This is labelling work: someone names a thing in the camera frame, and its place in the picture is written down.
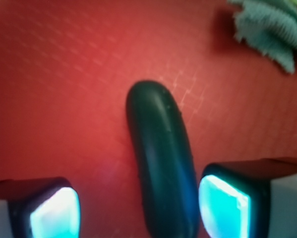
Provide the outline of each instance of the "glowing cyan light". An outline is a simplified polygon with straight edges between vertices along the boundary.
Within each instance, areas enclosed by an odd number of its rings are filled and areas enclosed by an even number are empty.
[[[201,218],[213,238],[247,238],[250,197],[214,175],[205,176],[199,187]]]
[[[80,205],[76,191],[59,189],[30,214],[33,238],[78,238]]]

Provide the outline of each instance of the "green towel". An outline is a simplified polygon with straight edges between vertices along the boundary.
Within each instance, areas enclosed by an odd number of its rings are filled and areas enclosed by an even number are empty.
[[[243,6],[235,14],[237,33],[247,44],[294,73],[297,51],[297,0],[228,0]]]

